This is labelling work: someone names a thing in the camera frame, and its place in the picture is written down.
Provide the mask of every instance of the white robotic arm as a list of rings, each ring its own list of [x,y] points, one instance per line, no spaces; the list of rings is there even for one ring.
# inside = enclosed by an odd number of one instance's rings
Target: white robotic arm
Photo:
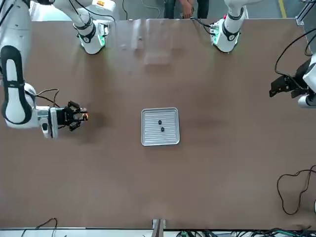
[[[108,26],[95,23],[89,12],[81,8],[92,0],[38,0],[54,4],[74,22],[81,44],[89,54],[95,54],[105,45]],[[37,106],[36,91],[25,83],[23,71],[31,44],[30,0],[0,1],[0,57],[3,74],[4,103],[2,116],[8,126],[32,128],[41,126],[47,138],[58,137],[58,126],[74,130],[88,119],[85,109],[70,101],[62,108]]]
[[[211,42],[221,52],[229,53],[237,44],[240,28],[245,19],[244,6],[262,0],[225,0],[228,13],[225,19],[211,25]]]
[[[291,97],[298,100],[303,108],[316,108],[316,55],[302,64],[294,76],[281,75],[271,83],[270,97],[281,92],[291,92]]]

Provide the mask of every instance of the cable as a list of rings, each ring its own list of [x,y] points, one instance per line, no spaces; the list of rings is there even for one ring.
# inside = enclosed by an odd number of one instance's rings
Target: cable
[[[296,213],[299,211],[299,209],[300,209],[300,207],[301,207],[302,194],[307,191],[307,189],[308,189],[308,187],[309,187],[309,184],[310,184],[311,173],[316,173],[316,171],[313,170],[313,168],[314,168],[315,166],[316,166],[316,165],[313,165],[310,169],[303,169],[303,170],[300,170],[300,171],[298,171],[296,174],[283,174],[283,175],[281,175],[281,176],[278,178],[277,183],[276,183],[277,193],[278,193],[278,195],[279,195],[279,197],[280,197],[280,199],[281,199],[281,201],[282,201],[282,209],[283,209],[283,211],[284,211],[287,215],[294,215],[294,214],[296,214]],[[279,182],[280,182],[280,179],[281,179],[282,177],[284,177],[284,176],[296,177],[296,176],[298,176],[298,175],[299,175],[300,173],[302,173],[302,172],[308,172],[307,180],[306,180],[306,184],[305,184],[305,188],[304,188],[304,189],[300,192],[300,194],[299,194],[299,199],[298,199],[298,204],[297,204],[296,210],[295,210],[294,212],[287,212],[287,211],[285,210],[285,208],[284,208],[284,200],[283,200],[283,197],[282,197],[282,195],[281,195],[281,193],[280,193],[280,190],[279,190]]]
[[[205,23],[202,21],[202,19],[197,19],[197,18],[195,18],[195,17],[190,17],[190,19],[191,19],[191,20],[196,20],[197,22],[199,22],[199,23],[203,26],[203,28],[205,29],[205,31],[206,31],[209,35],[212,35],[212,36],[215,35],[214,33],[211,33],[210,31],[208,31],[207,28],[206,28],[206,27],[210,28],[211,25],[214,24],[214,22],[211,23],[211,24],[209,24],[209,25],[207,25],[207,24],[205,24]]]
[[[312,53],[307,53],[307,49],[309,48],[311,42],[316,38],[316,34],[311,38],[311,40],[308,42],[308,44],[306,45],[304,54],[308,57],[311,57],[313,54]]]
[[[3,6],[4,6],[5,1],[6,1],[6,0],[3,0],[3,1],[1,2],[1,5],[0,5],[0,13],[1,13],[2,9],[3,9]]]
[[[39,96],[39,95],[42,95],[42,94],[45,93],[45,92],[55,91],[55,90],[59,91],[59,89],[57,89],[57,88],[42,90],[40,93],[35,94],[35,96]]]
[[[26,232],[26,230],[24,230],[24,231],[23,231],[23,233],[21,234],[21,237],[23,237],[23,236],[24,236],[25,232]]]
[[[111,15],[102,15],[102,14],[99,14],[99,13],[95,13],[95,12],[93,12],[93,11],[90,11],[90,10],[89,10],[88,8],[86,8],[84,5],[82,5],[78,0],[75,0],[75,2],[76,2],[79,6],[81,6],[83,9],[85,9],[86,11],[88,11],[88,12],[94,14],[94,15],[97,15],[97,16],[110,17],[110,18],[112,18],[113,21],[115,22],[115,18],[114,18],[113,16],[111,16]]]
[[[45,226],[46,224],[48,224],[48,223],[51,222],[52,220],[55,221],[55,227],[54,227],[54,229],[53,229],[53,232],[51,233],[51,237],[53,237],[53,236],[54,236],[54,233],[55,233],[55,230],[57,229],[57,225],[58,225],[58,221],[57,221],[56,218],[50,218],[48,221],[46,221],[46,222],[44,222],[43,224],[37,226],[37,227],[35,228],[35,230],[38,230],[39,228]]]
[[[44,96],[40,96],[40,95],[38,95],[37,97],[38,97],[38,98],[41,98],[41,99],[45,99],[45,100],[47,100],[47,101],[51,102],[52,104],[54,104],[54,101],[52,101],[52,100],[50,100],[50,99],[48,99],[48,98],[46,98],[46,97],[44,97]]]
[[[145,4],[144,4],[144,0],[142,0],[142,4],[143,4],[143,5],[144,5],[144,7],[146,7],[146,8],[149,8],[149,9],[156,9],[156,10],[158,10],[159,14],[158,14],[158,16],[157,16],[157,19],[160,17],[161,11],[160,11],[160,8],[159,8],[159,7],[155,7],[155,6],[147,6],[147,5],[145,5]]]
[[[124,11],[125,14],[126,14],[126,20],[128,20],[128,13],[127,13],[127,11],[125,10],[124,2],[125,2],[125,0],[122,1],[122,8],[123,8],[123,11]]]
[[[80,15],[79,15],[79,13],[78,13],[78,11],[77,11],[77,9],[75,8],[75,6],[73,5],[73,3],[71,2],[71,0],[68,0],[68,2],[69,2],[70,5],[73,7],[73,9],[75,10],[75,12],[76,12],[77,15],[79,16],[80,20],[82,20],[81,17],[80,17]]]
[[[48,99],[48,98],[46,98],[46,97],[44,97],[44,96],[40,96],[40,95],[42,95],[43,93],[49,92],[49,91],[56,91],[56,93],[55,93],[55,95],[54,95],[53,101],[51,101],[50,99]],[[56,96],[57,96],[58,93],[59,93],[59,89],[54,88],[54,89],[43,90],[43,91],[41,91],[40,93],[35,94],[34,96],[50,101],[51,103],[53,103],[53,107],[55,107],[55,106],[59,107],[59,105],[56,104]]]
[[[51,233],[51,237],[53,237],[53,236],[54,236],[54,233],[55,233],[55,231],[56,231],[56,229],[57,229],[57,225],[58,225],[58,221],[57,221],[56,218],[50,218],[48,221],[46,221],[46,222],[44,222],[43,224],[40,224],[39,226],[35,227],[35,230],[38,230],[38,229],[40,229],[41,227],[47,225],[47,224],[48,224],[49,222],[51,222],[52,220],[55,221],[55,227],[54,227],[54,229],[53,229],[53,233]],[[26,232],[26,229],[23,231],[21,237],[24,236],[25,232]]]
[[[11,4],[10,7],[8,8],[8,10],[7,10],[7,11],[5,12],[5,14],[3,15],[3,18],[2,18],[1,21],[0,21],[0,27],[1,27],[2,23],[4,22],[6,16],[9,14],[9,12],[11,11],[11,9],[13,8],[13,5],[14,5],[14,4]]]
[[[287,77],[289,77],[289,78],[292,78],[290,75],[281,73],[281,72],[279,72],[279,71],[277,70],[278,62],[280,61],[280,59],[282,58],[282,56],[284,55],[284,53],[288,50],[288,48],[292,46],[292,44],[294,44],[296,41],[300,40],[301,38],[303,38],[304,36],[310,34],[310,33],[313,32],[313,31],[316,31],[316,28],[314,28],[314,29],[312,29],[312,30],[306,32],[305,34],[299,36],[299,37],[296,38],[294,41],[292,41],[292,43],[290,43],[290,44],[285,48],[285,50],[283,50],[282,54],[279,56],[279,58],[278,58],[277,61],[276,61],[276,64],[275,64],[275,73],[277,73],[277,74],[279,74],[279,75],[282,75],[282,76],[287,76]]]
[[[306,89],[305,89],[305,88],[302,88],[302,87],[300,86],[300,84],[297,83],[297,81],[296,81],[291,75],[285,74],[285,73],[281,73],[280,71],[278,71],[278,70],[277,70],[277,65],[278,65],[280,59],[282,58],[282,56],[284,55],[284,53],[288,50],[288,48],[289,48],[290,46],[292,46],[292,44],[294,44],[296,41],[300,40],[301,38],[303,38],[304,36],[310,34],[311,32],[313,32],[313,31],[315,31],[315,30],[316,30],[316,28],[314,28],[314,29],[312,29],[312,30],[306,32],[305,34],[302,34],[301,36],[299,36],[298,38],[296,38],[294,41],[292,41],[292,42],[283,50],[283,52],[281,53],[281,55],[279,56],[279,58],[277,59],[276,64],[275,64],[275,73],[277,73],[277,74],[279,74],[279,75],[282,75],[282,76],[284,76],[284,77],[289,78],[290,80],[292,80],[292,82],[295,83],[295,85],[297,86],[297,88],[299,88],[300,90],[306,90]]]

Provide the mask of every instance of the jeans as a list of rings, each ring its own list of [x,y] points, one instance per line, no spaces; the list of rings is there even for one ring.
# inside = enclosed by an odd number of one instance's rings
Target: jeans
[[[197,17],[198,19],[206,19],[208,14],[209,0],[197,0]],[[173,19],[174,18],[174,6],[176,0],[164,0],[164,18]]]

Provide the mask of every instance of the silver tray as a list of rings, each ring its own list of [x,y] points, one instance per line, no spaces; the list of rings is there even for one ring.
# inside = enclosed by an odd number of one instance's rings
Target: silver tray
[[[180,142],[177,108],[144,109],[141,123],[143,146],[175,145]]]

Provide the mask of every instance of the brown table surface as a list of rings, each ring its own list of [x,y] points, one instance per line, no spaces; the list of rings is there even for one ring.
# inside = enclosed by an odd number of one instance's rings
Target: brown table surface
[[[226,55],[191,20],[117,22],[111,48],[88,55],[71,23],[34,23],[26,81],[59,88],[58,104],[76,101],[90,116],[56,141],[0,123],[0,227],[57,217],[60,227],[150,228],[163,218],[168,228],[316,229],[314,177],[294,216],[276,189],[280,175],[316,163],[316,113],[290,93],[269,98],[275,61],[303,28],[281,19],[242,29]],[[279,69],[294,73],[305,45]],[[178,108],[179,145],[142,146],[141,111],[155,107]],[[281,181],[288,211],[303,185]]]

